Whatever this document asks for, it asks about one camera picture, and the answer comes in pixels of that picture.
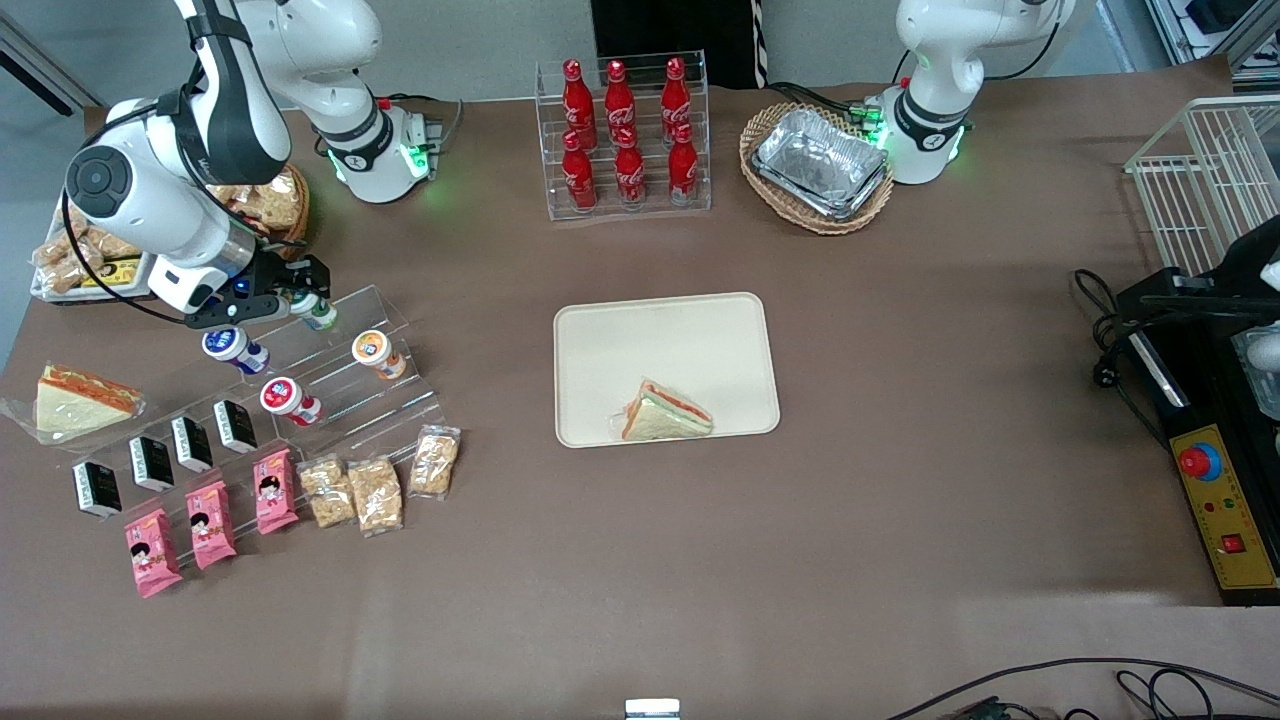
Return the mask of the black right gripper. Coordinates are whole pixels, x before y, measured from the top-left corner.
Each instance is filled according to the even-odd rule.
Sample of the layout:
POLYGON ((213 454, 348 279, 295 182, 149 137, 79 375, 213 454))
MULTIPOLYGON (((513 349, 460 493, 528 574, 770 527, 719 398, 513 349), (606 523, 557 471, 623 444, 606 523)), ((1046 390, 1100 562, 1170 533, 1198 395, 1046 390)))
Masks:
POLYGON ((292 306, 302 293, 332 296, 330 270, 314 255, 288 261, 278 254, 256 254, 244 269, 247 299, 278 295, 284 305, 292 306))

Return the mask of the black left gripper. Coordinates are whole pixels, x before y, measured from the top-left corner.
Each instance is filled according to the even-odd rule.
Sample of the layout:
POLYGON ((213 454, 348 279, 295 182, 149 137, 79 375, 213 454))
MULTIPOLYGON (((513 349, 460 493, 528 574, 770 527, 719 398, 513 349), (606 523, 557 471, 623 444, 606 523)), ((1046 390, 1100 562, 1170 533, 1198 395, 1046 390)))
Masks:
POLYGON ((1277 288, 1265 279, 1265 268, 1277 263, 1279 215, 1231 243, 1213 269, 1213 288, 1226 296, 1277 297, 1277 288))

